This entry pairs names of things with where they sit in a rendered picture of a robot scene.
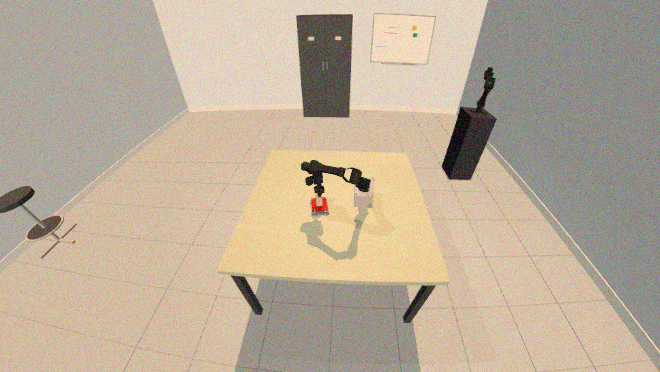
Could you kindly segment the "red board with grey handle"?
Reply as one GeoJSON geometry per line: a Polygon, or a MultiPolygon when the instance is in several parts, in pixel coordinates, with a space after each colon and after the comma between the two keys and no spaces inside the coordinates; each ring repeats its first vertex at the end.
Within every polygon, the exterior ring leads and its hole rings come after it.
{"type": "Polygon", "coordinates": [[[322,197],[322,195],[320,197],[318,197],[318,194],[317,194],[316,198],[311,198],[311,201],[312,201],[312,210],[313,210],[313,212],[327,211],[328,210],[327,209],[327,203],[326,203],[326,197],[322,197]]]}

